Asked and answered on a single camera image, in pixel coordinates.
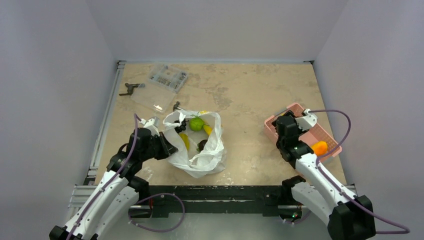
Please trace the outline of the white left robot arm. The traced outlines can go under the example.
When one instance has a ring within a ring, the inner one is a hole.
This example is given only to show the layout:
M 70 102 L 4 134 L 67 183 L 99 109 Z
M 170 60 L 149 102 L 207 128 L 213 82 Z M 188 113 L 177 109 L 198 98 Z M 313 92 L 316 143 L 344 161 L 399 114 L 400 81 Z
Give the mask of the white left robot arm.
M 149 183 L 136 176 L 143 162 L 163 160 L 177 152 L 162 132 L 153 134 L 148 128 L 136 128 L 128 143 L 112 156 L 87 201 L 64 226 L 54 226 L 49 239 L 100 240 L 131 206 L 142 205 L 151 196 Z

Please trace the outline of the white plastic bag lemon print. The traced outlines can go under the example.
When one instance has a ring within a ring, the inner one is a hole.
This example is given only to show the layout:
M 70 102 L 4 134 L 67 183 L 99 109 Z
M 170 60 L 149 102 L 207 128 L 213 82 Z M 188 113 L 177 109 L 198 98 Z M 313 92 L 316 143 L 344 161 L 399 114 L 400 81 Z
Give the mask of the white plastic bag lemon print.
M 204 126 L 201 131 L 192 131 L 189 121 L 192 118 L 203 119 Z M 183 140 L 174 128 L 187 120 L 186 130 L 182 133 L 188 135 L 190 149 L 187 151 Z M 185 171 L 194 178 L 202 178 L 209 174 L 216 174 L 226 168 L 226 149 L 223 142 L 222 119 L 217 112 L 213 111 L 193 111 L 177 110 L 168 114 L 163 122 L 164 136 L 175 147 L 178 152 L 168 157 L 166 160 L 174 167 Z M 198 143 L 207 140 L 204 150 L 197 151 Z

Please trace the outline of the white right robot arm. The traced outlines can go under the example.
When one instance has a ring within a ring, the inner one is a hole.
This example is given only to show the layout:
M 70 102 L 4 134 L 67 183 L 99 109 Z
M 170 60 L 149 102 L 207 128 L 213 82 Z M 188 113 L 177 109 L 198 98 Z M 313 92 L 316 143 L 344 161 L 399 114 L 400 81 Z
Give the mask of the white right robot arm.
M 300 173 L 283 183 L 280 196 L 288 204 L 297 201 L 306 206 L 326 225 L 333 240 L 369 239 L 377 233 L 371 200 L 346 188 L 300 139 L 317 120 L 309 109 L 301 117 L 288 109 L 271 123 L 276 130 L 276 148 Z

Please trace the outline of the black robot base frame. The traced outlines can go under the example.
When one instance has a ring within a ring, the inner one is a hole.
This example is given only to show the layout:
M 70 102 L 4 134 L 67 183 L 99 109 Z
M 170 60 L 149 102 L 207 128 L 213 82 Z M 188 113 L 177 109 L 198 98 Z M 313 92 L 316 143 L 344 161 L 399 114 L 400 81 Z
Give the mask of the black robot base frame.
M 260 214 L 298 220 L 308 209 L 281 185 L 152 185 L 153 199 L 129 209 L 132 218 L 167 218 L 171 213 Z

